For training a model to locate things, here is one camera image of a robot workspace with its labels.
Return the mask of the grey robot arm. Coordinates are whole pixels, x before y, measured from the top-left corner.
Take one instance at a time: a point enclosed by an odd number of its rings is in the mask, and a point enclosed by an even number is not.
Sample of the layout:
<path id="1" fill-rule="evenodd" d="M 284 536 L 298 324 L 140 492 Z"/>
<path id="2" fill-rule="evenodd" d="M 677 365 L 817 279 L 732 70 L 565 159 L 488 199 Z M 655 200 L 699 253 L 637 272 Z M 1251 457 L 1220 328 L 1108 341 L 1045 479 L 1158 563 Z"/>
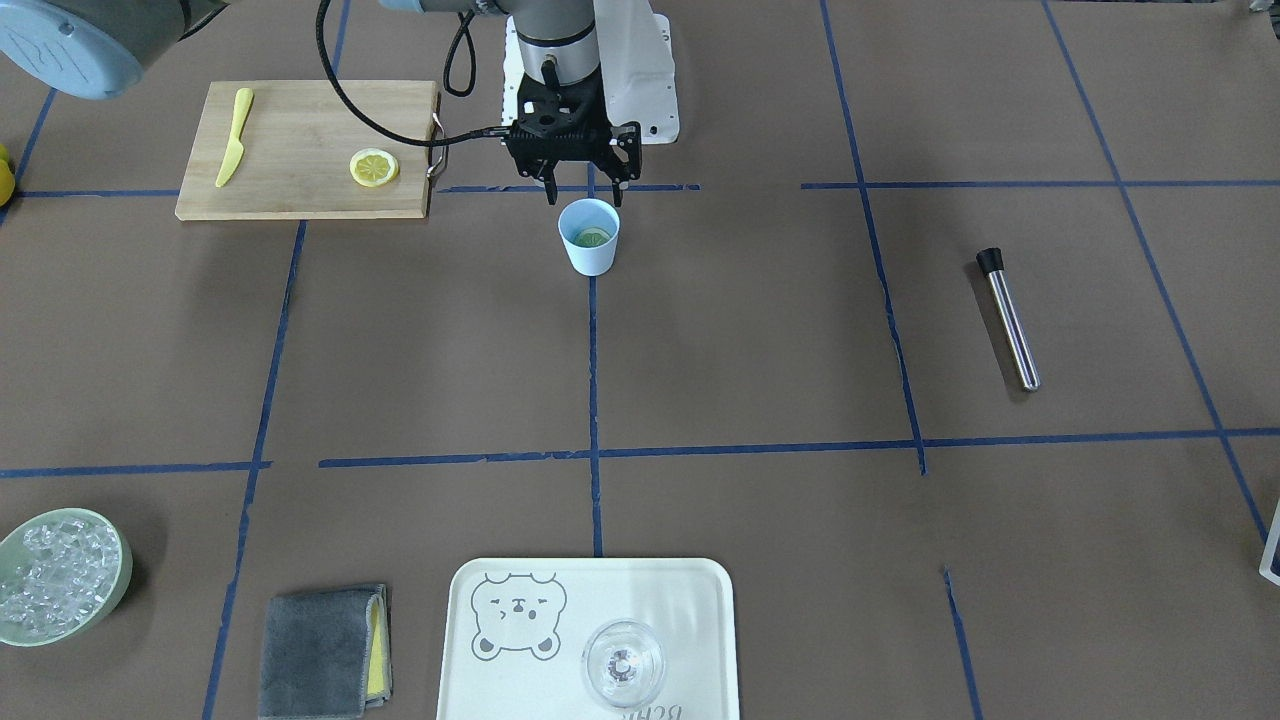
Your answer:
<path id="1" fill-rule="evenodd" d="M 557 168 L 594 165 L 609 182 L 612 202 L 643 173 L 643 123 L 605 105 L 608 85 L 591 1 L 397 1 L 394 9 L 456 19 L 452 44 L 470 44 L 475 20 L 509 20 L 522 76 L 515 118 L 503 126 L 457 135 L 402 135 L 374 120 L 342 86 L 332 47 L 332 1 L 315 1 L 310 35 L 335 100 L 387 142 L 426 151 L 481 138 L 503 143 L 515 169 L 544 190 L 559 191 Z M 5 1 L 3 55 L 26 74 L 61 94 L 109 100 L 133 88 L 161 56 L 230 10 L 228 1 Z"/>

